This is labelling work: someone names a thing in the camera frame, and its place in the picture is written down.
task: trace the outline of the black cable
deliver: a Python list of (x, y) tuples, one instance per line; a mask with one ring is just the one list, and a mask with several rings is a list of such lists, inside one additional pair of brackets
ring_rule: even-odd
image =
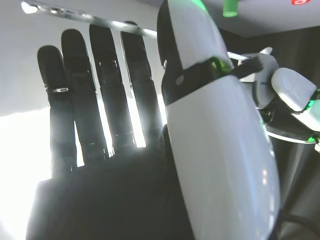
[(282, 221), (300, 224), (303, 227), (314, 232), (316, 235), (318, 235), (320, 237), (320, 226), (318, 226), (317, 224), (315, 224), (314, 222), (310, 221), (307, 218), (304, 218), (302, 216), (288, 214), (283, 211), (280, 211), (279, 217)]

